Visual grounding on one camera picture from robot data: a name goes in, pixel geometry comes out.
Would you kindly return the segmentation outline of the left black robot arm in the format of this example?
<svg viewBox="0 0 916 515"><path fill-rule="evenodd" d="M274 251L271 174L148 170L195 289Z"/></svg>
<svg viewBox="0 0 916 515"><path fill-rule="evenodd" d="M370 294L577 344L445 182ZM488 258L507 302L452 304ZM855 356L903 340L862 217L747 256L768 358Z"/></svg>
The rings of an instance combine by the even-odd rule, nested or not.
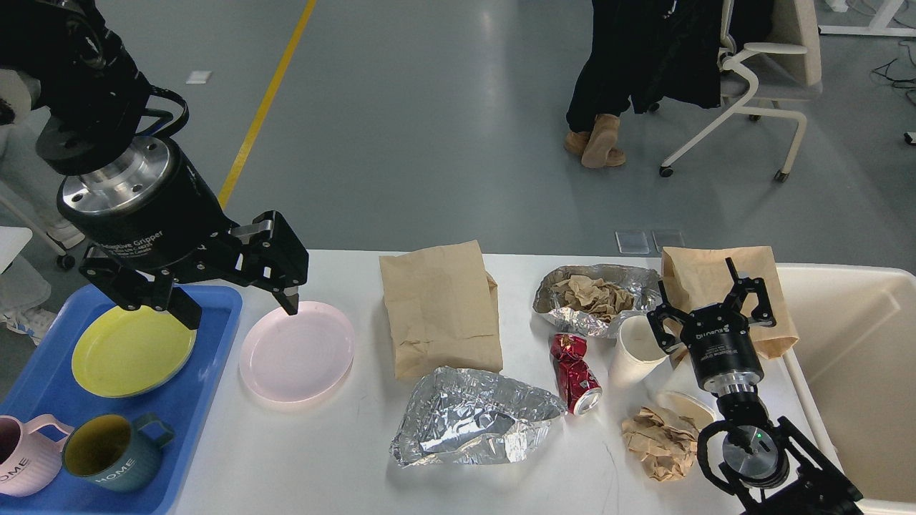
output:
<svg viewBox="0 0 916 515"><path fill-rule="evenodd" d="M282 214L225 215L173 135L187 102L151 85L92 1L4 1L2 66L39 82L50 118L37 156L64 176L57 207L94 243L81 274L125 310L196 329L181 286L225 280L298 312L308 252Z"/></svg>

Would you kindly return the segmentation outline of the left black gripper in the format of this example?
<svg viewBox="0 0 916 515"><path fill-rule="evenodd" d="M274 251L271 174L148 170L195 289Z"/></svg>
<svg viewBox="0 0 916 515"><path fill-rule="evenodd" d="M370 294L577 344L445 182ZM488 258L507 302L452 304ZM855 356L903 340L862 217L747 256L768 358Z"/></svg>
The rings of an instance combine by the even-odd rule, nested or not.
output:
<svg viewBox="0 0 916 515"><path fill-rule="evenodd" d="M124 310L144 305L197 330L202 307L173 278L220 278L268 291L287 314L298 312L309 256L287 220L269 210L233 228L170 139L135 137L111 164L66 178L57 205L96 245L79 272ZM150 280L137 270L169 271Z"/></svg>

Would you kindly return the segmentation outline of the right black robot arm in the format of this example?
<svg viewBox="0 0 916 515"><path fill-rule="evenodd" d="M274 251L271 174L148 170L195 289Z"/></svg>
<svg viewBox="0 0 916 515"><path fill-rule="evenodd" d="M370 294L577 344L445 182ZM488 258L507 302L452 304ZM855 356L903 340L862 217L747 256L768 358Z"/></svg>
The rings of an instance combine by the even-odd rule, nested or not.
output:
<svg viewBox="0 0 916 515"><path fill-rule="evenodd" d="M648 313L660 349L684 345L699 388L716 398L722 420L700 431L706 478L736 496L747 514L858 514L859 489L786 417L775 423L760 401L764 371L749 327L776 325L763 278L741 277L719 303L685 313L662 295Z"/></svg>

